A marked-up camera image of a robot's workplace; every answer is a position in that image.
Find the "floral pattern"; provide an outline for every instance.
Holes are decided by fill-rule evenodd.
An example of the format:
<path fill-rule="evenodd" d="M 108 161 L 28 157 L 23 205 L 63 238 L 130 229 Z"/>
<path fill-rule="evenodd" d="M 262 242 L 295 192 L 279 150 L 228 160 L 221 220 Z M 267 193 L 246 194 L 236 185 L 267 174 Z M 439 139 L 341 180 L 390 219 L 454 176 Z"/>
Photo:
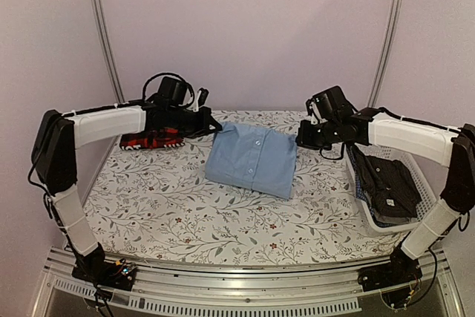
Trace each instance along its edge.
<path fill-rule="evenodd" d="M 301 112 L 215 111 L 294 134 Z M 288 265 L 387 255 L 402 234 L 371 237 L 358 212 L 343 161 L 298 148 L 292 198 L 204 178 L 212 136 L 181 148 L 114 148 L 85 204 L 89 224 L 109 252 L 201 264 Z M 326 157 L 337 157 L 339 147 Z"/>

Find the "white plastic basket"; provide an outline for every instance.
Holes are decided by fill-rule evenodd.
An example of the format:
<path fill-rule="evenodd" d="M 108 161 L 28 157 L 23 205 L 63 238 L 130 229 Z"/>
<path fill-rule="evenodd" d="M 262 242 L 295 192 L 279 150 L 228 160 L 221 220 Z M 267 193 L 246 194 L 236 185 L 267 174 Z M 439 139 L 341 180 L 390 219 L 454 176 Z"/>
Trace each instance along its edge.
<path fill-rule="evenodd" d="M 417 222 L 382 228 L 380 226 L 377 226 L 374 222 L 373 216 L 371 215 L 367 203 L 363 200 L 355 198 L 355 201 L 358 204 L 358 207 L 360 208 L 360 212 L 364 213 L 364 216 L 366 217 L 367 222 L 369 224 L 368 234 L 370 236 L 388 235 L 398 232 L 407 232 L 416 228 L 419 225 L 419 222 L 424 218 L 424 216 L 436 203 L 436 196 L 434 195 L 432 189 L 429 186 L 428 181 L 425 179 L 424 174 L 419 168 L 419 165 L 417 165 L 413 156 L 411 154 L 408 154 L 407 152 L 381 146 L 358 145 L 358 147 L 365 155 L 372 155 L 387 160 L 400 160 L 409 169 L 410 174 L 413 177 L 414 183 L 416 184 L 417 190 L 419 191 L 422 199 L 422 201 L 419 202 L 419 204 L 417 205 Z M 350 184 L 352 185 L 356 196 L 355 171 L 353 170 L 353 165 L 351 164 L 346 151 L 344 158 L 347 164 L 348 173 L 351 177 Z"/>

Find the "red plaid cloth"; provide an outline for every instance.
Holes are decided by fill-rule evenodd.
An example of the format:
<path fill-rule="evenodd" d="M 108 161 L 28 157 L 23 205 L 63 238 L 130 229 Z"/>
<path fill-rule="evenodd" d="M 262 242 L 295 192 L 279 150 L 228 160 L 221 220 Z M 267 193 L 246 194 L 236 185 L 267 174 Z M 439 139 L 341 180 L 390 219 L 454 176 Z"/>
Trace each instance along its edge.
<path fill-rule="evenodd" d="M 178 130 L 165 128 L 163 130 L 142 131 L 137 134 L 124 134 L 120 138 L 122 150 L 140 150 L 143 148 L 175 148 L 183 146 L 183 138 L 178 137 Z"/>

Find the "white wall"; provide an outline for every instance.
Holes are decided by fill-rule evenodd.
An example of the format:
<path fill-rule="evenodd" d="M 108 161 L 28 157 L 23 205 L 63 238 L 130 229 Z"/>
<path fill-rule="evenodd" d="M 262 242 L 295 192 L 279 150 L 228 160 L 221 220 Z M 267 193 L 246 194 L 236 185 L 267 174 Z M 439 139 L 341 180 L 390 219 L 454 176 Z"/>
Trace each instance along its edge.
<path fill-rule="evenodd" d="M 378 105 L 442 124 L 475 123 L 475 0 L 404 0 Z M 446 172 L 423 162 L 436 193 Z M 475 316 L 475 223 L 444 240 L 467 316 Z"/>
<path fill-rule="evenodd" d="M 390 0 L 103 0 L 125 97 L 174 71 L 227 109 L 301 109 L 340 84 L 367 102 Z"/>
<path fill-rule="evenodd" d="M 23 317 L 60 241 L 26 180 L 42 115 L 114 102 L 90 0 L 0 0 L 0 76 L 0 315 Z M 106 147 L 79 151 L 82 192 Z"/>

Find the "light blue folded shirt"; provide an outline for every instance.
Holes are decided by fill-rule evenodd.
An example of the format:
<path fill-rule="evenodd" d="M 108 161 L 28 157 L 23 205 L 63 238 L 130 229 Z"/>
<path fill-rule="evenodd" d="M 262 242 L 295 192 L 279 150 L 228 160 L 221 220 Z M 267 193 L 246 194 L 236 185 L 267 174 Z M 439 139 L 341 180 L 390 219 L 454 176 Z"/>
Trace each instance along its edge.
<path fill-rule="evenodd" d="M 290 198 L 297 158 L 295 135 L 222 123 L 206 161 L 208 180 Z"/>

